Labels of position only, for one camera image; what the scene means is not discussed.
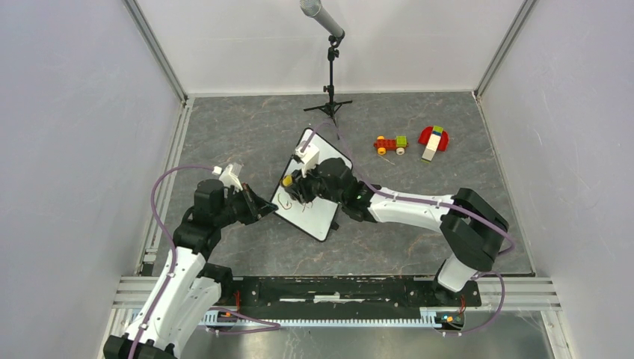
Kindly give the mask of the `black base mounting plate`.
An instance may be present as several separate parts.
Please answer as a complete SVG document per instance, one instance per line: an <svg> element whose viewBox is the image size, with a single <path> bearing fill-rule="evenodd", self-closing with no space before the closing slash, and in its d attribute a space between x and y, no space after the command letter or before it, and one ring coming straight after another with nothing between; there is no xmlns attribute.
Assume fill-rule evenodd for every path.
<svg viewBox="0 0 634 359"><path fill-rule="evenodd" d="M224 288L219 307L257 319L415 319L422 308L481 306L473 280L457 293L429 276L244 276Z"/></svg>

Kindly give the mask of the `red white toy block figure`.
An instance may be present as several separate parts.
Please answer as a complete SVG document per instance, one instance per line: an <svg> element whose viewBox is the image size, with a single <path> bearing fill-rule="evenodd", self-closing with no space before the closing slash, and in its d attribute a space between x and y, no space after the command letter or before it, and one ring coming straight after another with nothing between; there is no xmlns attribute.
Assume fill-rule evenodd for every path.
<svg viewBox="0 0 634 359"><path fill-rule="evenodd" d="M441 126L427 126L421 131L418 143L425 147L421 160L431 162L437 152L446 151L449 145L449 135Z"/></svg>

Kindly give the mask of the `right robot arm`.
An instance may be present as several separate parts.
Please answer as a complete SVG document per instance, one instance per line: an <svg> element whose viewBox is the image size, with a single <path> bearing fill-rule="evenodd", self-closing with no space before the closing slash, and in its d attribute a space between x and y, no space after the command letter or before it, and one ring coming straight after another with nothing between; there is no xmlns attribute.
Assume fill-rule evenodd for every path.
<svg viewBox="0 0 634 359"><path fill-rule="evenodd" d="M444 196L393 191L356 178L341 158L326 159L307 171L296 169L280 184L291 199L335 203L354 221L406 224L442 234L452 254L431 286L434 300L442 305L458 300L467 282L490 271L505 253L508 222L470 188Z"/></svg>

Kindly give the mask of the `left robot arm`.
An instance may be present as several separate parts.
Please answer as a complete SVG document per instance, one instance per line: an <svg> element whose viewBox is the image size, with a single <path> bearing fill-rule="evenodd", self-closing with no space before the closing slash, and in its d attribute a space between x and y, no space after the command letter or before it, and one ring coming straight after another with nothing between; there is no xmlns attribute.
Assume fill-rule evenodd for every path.
<svg viewBox="0 0 634 359"><path fill-rule="evenodd" d="M209 262L222 229L254 224L277 208L246 183L199 182L150 296L123 334L108 337L104 357L179 358L205 313L235 295L231 269Z"/></svg>

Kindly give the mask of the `corner aluminium post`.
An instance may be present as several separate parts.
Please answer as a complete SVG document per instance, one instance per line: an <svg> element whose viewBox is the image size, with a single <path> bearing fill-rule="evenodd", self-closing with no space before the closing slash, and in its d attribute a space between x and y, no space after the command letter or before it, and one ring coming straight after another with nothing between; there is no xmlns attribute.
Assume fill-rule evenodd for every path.
<svg viewBox="0 0 634 359"><path fill-rule="evenodd" d="M159 43L159 39L155 35L150 22L141 9L139 2L136 0L122 0L122 3L129 12L132 21L139 30L144 42L149 47L153 58L167 79L172 91L175 93L180 102L186 103L188 100L188 94L182 86L180 80L178 80L176 72L167 59L167 56Z"/></svg>
<svg viewBox="0 0 634 359"><path fill-rule="evenodd" d="M525 25L537 3L538 0L522 1L518 11L511 21L511 24L509 25L505 35L503 36L502 41L498 45L496 51L493 54L493 57L487 65L483 76L481 77L480 81L473 91L473 96L475 97L475 100L477 102L481 100L484 92L493 81L494 76L496 75L506 56L510 52L511 47L514 45L514 42L517 39L517 36L522 31L523 26Z"/></svg>

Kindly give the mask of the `aluminium frame rail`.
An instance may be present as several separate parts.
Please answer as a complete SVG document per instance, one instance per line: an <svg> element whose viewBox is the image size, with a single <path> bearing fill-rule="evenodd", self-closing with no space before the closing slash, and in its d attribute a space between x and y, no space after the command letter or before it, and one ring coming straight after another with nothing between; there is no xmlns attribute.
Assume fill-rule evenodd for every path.
<svg viewBox="0 0 634 359"><path fill-rule="evenodd" d="M259 321L278 323L283 327L332 327L332 328L437 328L447 326L454 330L469 312L501 313L560 311L561 302L550 279L539 277L486 276L475 281L479 287L482 304L476 308L445 309L422 308L415 319L257 319L246 320L222 315L219 310L209 310L201 320L202 325L228 327L231 325L257 326Z"/></svg>

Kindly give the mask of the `left corner aluminium post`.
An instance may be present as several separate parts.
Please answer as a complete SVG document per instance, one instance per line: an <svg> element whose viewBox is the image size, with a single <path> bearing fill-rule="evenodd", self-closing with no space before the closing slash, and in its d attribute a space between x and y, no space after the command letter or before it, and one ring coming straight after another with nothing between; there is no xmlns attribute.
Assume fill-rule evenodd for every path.
<svg viewBox="0 0 634 359"><path fill-rule="evenodd" d="M188 100L188 94L182 86L180 80L178 80L176 72L167 59L167 56L159 43L159 39L155 35L150 22L141 9L139 2L136 0L122 0L122 3L129 12L132 21L139 30L144 42L149 47L153 58L167 79L172 91L175 93L180 102L186 103Z"/></svg>

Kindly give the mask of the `right corner aluminium post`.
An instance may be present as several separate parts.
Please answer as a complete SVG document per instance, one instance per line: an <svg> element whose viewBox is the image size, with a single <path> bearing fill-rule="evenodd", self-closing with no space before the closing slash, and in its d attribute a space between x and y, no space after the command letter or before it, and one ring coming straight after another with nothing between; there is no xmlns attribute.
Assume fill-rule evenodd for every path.
<svg viewBox="0 0 634 359"><path fill-rule="evenodd" d="M523 26L525 25L537 3L538 0L522 1L518 11L511 21L511 24L509 25L505 35L503 36L502 41L498 45L496 51L493 54L493 57L487 65L483 76L481 77L480 81L473 91L473 96L475 97L475 100L477 102L481 100L484 92L493 81L494 76L496 75L506 56L510 52L511 47L514 45L514 42L517 39L517 36L522 31Z"/></svg>

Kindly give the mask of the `white whiteboard with red writing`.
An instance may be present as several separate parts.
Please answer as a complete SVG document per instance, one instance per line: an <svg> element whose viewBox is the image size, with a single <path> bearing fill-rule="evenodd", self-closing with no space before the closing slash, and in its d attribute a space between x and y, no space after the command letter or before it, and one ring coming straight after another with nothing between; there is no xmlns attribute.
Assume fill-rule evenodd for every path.
<svg viewBox="0 0 634 359"><path fill-rule="evenodd" d="M329 158L341 158L348 168L353 168L352 161L320 135L313 136L311 146L319 149L318 164ZM279 183L275 187L271 202L278 207L275 215L320 242L326 240L339 209L339 204L319 197L311 203L302 204L293 200Z"/></svg>

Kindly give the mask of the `black microphone tripod stand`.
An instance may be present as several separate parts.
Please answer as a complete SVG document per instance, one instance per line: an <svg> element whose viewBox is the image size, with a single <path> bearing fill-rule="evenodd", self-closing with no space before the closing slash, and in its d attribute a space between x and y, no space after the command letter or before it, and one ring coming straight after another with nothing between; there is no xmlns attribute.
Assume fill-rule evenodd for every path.
<svg viewBox="0 0 634 359"><path fill-rule="evenodd" d="M327 61L329 65L329 73L328 73L328 83L323 87L323 91L328 95L328 101L324 105L313 106L309 108L304 108L304 112L308 111L321 111L326 114L335 128L338 128L336 121L337 112L344 105L352 104L352 100L337 102L335 100L335 86L334 86L334 68L333 63L339 57L339 46L345 37L345 33L342 33L341 36L336 37L335 35L330 35L328 38L329 47L327 49Z"/></svg>

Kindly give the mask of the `yellow bone-shaped eraser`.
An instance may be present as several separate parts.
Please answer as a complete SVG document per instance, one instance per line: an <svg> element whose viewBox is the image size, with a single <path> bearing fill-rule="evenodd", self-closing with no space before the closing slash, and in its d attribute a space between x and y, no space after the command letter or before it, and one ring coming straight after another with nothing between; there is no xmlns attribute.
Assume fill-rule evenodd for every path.
<svg viewBox="0 0 634 359"><path fill-rule="evenodd" d="M281 180L281 185L284 188L288 188L289 186L291 186L293 184L293 179L291 175L286 175L284 176L284 178L282 178Z"/></svg>

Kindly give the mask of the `red toy block car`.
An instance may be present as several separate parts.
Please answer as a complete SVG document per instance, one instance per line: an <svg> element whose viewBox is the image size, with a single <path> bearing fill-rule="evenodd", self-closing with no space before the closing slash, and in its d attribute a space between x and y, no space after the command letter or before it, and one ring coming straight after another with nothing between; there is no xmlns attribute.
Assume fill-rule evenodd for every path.
<svg viewBox="0 0 634 359"><path fill-rule="evenodd" d="M384 156L389 151L393 151L398 156L402 156L406 152L408 141L406 136L396 136L395 138L378 136L373 146L379 156Z"/></svg>

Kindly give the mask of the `grey microphone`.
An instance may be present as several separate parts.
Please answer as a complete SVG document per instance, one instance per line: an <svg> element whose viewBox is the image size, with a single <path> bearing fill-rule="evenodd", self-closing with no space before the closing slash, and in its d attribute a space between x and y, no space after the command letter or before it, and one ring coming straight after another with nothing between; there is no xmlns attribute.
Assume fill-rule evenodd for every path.
<svg viewBox="0 0 634 359"><path fill-rule="evenodd" d="M305 16L314 19L330 35L336 39L343 38L345 31L338 22L325 10L320 0L300 0L300 8Z"/></svg>

